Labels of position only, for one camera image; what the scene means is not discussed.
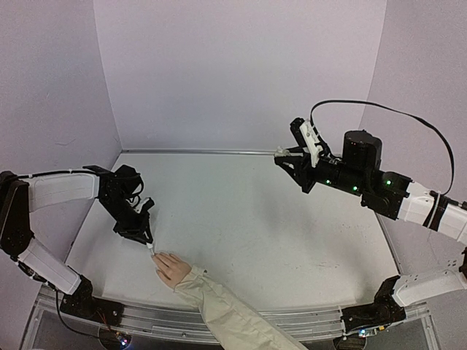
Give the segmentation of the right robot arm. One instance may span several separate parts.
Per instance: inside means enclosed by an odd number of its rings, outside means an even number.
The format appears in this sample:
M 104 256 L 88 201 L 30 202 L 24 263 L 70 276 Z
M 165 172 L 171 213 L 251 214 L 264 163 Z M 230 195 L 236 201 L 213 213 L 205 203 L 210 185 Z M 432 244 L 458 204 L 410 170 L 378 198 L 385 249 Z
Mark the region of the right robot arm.
M 297 147 L 278 149 L 274 162 L 304 193 L 323 184 L 360 198 L 361 206 L 393 220 L 412 222 L 466 243 L 466 203 L 459 203 L 422 186 L 407 176 L 381 171 L 382 142 L 366 131 L 344 135 L 343 154 L 333 159 L 324 153 L 313 131 L 295 132 Z M 371 331 L 406 319 L 406 307 L 466 289 L 466 264 L 384 280 L 371 303 L 341 311 L 345 335 L 365 338 Z

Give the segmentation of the clear nail polish bottle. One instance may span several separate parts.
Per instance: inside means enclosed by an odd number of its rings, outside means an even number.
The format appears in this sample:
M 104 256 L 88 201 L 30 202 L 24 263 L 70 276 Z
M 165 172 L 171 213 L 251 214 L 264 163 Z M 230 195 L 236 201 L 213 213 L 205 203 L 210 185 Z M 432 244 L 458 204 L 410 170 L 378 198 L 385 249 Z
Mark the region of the clear nail polish bottle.
M 282 148 L 282 147 L 278 147 L 277 150 L 274 152 L 275 158 L 289 157 L 289 156 L 291 156 L 290 150 Z

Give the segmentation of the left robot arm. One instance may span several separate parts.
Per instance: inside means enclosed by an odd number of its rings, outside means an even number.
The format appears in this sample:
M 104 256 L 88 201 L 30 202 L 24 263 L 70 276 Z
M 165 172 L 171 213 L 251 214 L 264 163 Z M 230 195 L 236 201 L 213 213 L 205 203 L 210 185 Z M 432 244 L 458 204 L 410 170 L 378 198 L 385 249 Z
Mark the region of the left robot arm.
M 154 248 L 150 224 L 152 198 L 143 198 L 142 175 L 123 165 L 111 171 L 101 166 L 36 174 L 1 173 L 1 251 L 29 278 L 58 296 L 58 312 L 114 327 L 124 306 L 97 297 L 90 279 L 56 257 L 33 232 L 37 213 L 78 202 L 98 203 L 113 219 L 113 232 L 148 249 Z

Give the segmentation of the beige sleeved forearm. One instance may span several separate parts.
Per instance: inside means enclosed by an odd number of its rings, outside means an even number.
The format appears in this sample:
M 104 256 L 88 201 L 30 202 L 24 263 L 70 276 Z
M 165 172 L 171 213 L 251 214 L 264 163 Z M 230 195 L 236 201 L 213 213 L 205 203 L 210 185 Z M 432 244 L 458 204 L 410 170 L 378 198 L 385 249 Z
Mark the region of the beige sleeved forearm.
M 197 308 L 209 331 L 224 349 L 304 349 L 305 346 L 261 316 L 229 288 L 193 266 L 174 288 Z

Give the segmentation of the mannequin hand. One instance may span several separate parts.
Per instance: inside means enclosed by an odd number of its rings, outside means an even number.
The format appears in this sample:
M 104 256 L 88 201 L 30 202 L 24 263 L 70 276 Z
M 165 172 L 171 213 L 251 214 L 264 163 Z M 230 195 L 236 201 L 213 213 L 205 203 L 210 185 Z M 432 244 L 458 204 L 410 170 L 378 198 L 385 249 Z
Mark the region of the mannequin hand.
M 174 289 L 192 270 L 192 267 L 175 254 L 160 252 L 152 256 L 160 280 Z

